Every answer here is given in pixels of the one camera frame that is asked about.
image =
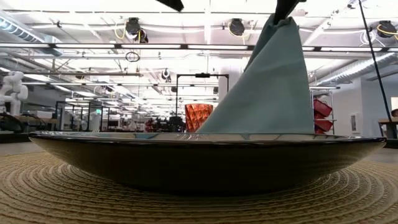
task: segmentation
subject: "bowl rim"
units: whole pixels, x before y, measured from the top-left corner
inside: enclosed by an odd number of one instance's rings
[[[107,138],[107,137],[91,137],[91,136],[68,136],[61,134],[52,134],[52,133],[61,133],[60,131],[35,131],[29,133],[29,139],[44,139],[44,140],[53,140],[53,141],[66,141],[66,142],[79,142],[79,143],[95,143],[95,144],[166,144],[166,145],[270,145],[270,146],[324,146],[330,144],[356,144],[356,143],[371,143],[371,142],[379,142],[386,143],[385,137],[359,137],[359,136],[339,136],[343,138],[339,139],[283,139],[283,140],[189,140],[189,139],[124,139],[124,138]],[[148,133],[131,133],[131,134],[148,134]],[[239,133],[159,133],[159,134],[239,134]],[[250,135],[249,133],[239,134],[241,136]],[[324,136],[322,134],[310,134],[314,136]]]

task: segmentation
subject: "dark bowl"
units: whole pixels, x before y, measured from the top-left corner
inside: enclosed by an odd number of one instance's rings
[[[315,180],[382,148],[385,138],[317,134],[34,132],[82,170],[138,189],[258,193]]]

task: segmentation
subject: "light blue napkin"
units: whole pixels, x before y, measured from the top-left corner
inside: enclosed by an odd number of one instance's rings
[[[297,24],[273,20],[271,15],[244,73],[198,133],[314,133]]]

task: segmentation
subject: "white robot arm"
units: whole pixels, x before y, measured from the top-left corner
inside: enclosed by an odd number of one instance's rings
[[[27,99],[28,89],[22,84],[22,78],[24,74],[22,72],[9,72],[8,76],[3,79],[3,86],[0,89],[0,113],[5,112],[5,102],[11,102],[12,116],[19,114],[19,108],[21,107],[21,100]],[[6,96],[8,91],[12,90],[14,93]]]

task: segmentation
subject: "round placemat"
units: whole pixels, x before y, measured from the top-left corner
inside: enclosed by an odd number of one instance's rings
[[[398,223],[398,166],[363,161],[280,192],[183,197],[116,184],[43,152],[7,156],[0,223]]]

